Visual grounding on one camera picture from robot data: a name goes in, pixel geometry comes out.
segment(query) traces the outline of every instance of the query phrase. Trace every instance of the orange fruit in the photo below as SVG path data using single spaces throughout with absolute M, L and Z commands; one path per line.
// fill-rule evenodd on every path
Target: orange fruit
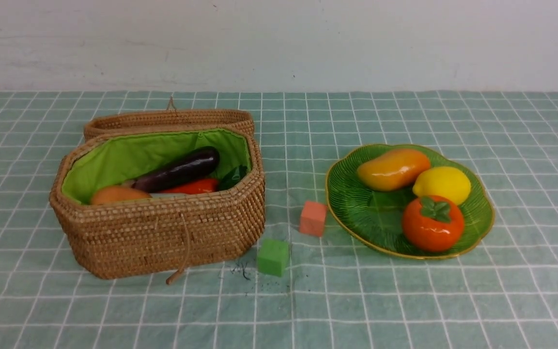
M 106 186 L 93 193 L 90 200 L 91 205 L 115 203 L 117 201 L 129 201 L 138 199 L 149 199 L 150 194 L 134 188 L 124 186 Z

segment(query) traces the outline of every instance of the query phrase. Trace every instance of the green basket lining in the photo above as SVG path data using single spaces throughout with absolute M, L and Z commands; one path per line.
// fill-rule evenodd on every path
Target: green basket lining
M 64 178 L 62 193 L 88 204 L 96 190 L 141 176 L 202 146 L 219 151 L 219 166 L 211 177 L 220 179 L 241 165 L 252 168 L 246 138 L 223 128 L 126 135 L 109 139 L 78 159 Z

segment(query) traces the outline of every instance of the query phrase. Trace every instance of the eggplant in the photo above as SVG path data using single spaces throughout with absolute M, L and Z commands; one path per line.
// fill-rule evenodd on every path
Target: eggplant
M 122 185 L 148 193 L 159 192 L 202 179 L 214 172 L 218 165 L 219 151 L 214 146 L 202 146 Z

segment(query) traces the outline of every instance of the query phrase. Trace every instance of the plastic fruit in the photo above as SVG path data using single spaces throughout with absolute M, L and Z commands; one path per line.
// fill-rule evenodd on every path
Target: plastic fruit
M 106 186 L 93 194 L 90 204 L 101 205 L 115 203 L 117 201 L 128 201 L 138 199 L 149 199 L 152 196 L 144 191 L 127 188 L 124 186 Z
M 422 152 L 396 148 L 361 164 L 356 175 L 371 190 L 392 191 L 411 185 L 430 167 L 430 159 Z
M 460 208 L 441 196 L 423 196 L 411 201 L 403 212 L 406 239 L 426 252 L 444 252 L 453 247 L 465 230 Z
M 446 197 L 460 206 L 471 194 L 471 181 L 464 172 L 455 167 L 433 167 L 417 176 L 412 192 L 417 197 L 427 195 Z

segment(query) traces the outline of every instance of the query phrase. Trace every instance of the persimmon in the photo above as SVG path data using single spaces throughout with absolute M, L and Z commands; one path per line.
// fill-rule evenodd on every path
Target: persimmon
M 453 247 L 465 230 L 460 208 L 442 196 L 422 196 L 411 201 L 402 216 L 406 239 L 426 252 L 444 252 Z

